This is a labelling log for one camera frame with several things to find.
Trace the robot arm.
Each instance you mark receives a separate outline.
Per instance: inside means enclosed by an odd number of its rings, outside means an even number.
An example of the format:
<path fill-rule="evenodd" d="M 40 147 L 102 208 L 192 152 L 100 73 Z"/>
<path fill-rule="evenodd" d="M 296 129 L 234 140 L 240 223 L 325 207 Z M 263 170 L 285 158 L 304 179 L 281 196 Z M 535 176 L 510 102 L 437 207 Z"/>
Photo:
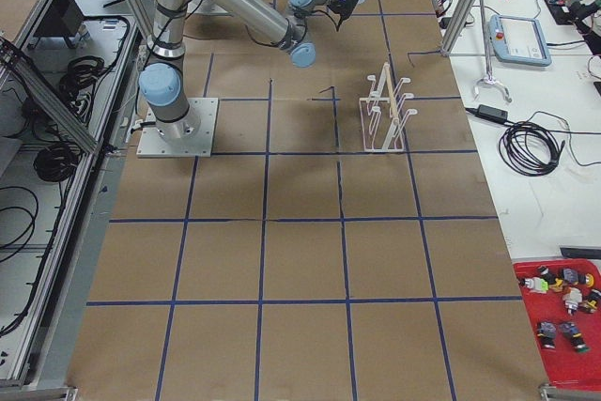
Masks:
<path fill-rule="evenodd" d="M 278 12 L 263 0 L 155 0 L 154 24 L 147 38 L 148 56 L 138 85 L 158 135 L 166 142 L 186 140 L 198 133 L 201 116 L 193 109 L 183 87 L 183 32 L 189 5 L 208 5 L 218 13 L 240 20 L 249 32 L 266 38 L 266 46 L 289 54 L 294 66 L 307 68 L 316 61 L 307 17 L 326 7 L 343 22 L 365 0 L 288 0 Z"/>

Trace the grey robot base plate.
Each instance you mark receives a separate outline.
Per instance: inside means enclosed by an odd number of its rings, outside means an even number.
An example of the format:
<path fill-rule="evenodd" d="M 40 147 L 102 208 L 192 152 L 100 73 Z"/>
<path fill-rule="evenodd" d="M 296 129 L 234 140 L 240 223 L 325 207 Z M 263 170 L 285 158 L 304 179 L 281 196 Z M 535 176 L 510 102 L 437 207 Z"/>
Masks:
<path fill-rule="evenodd" d="M 137 147 L 140 158 L 209 157 L 213 148 L 219 100 L 188 98 L 188 114 L 178 122 L 156 119 L 148 108 L 146 120 L 155 125 L 144 127 Z"/>

